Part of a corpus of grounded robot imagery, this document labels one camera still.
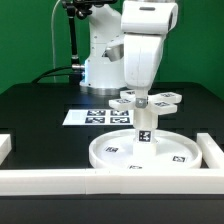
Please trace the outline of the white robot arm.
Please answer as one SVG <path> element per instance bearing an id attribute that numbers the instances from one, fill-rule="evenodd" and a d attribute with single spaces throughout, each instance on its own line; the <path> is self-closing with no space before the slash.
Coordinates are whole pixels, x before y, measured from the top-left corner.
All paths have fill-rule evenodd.
<path id="1" fill-rule="evenodd" d="M 91 7 L 90 55 L 83 89 L 110 94 L 123 87 L 135 91 L 135 106 L 148 104 L 165 37 L 160 2 L 126 0 L 121 13 L 109 5 Z"/>

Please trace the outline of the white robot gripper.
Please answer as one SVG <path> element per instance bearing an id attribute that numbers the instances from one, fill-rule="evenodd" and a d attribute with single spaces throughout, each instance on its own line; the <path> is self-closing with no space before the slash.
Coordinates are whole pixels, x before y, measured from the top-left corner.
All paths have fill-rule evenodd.
<path id="1" fill-rule="evenodd" d="M 162 59 L 164 40 L 160 35 L 124 35 L 124 77 L 127 87 L 136 90 L 137 108 L 148 104 L 148 90 Z"/>

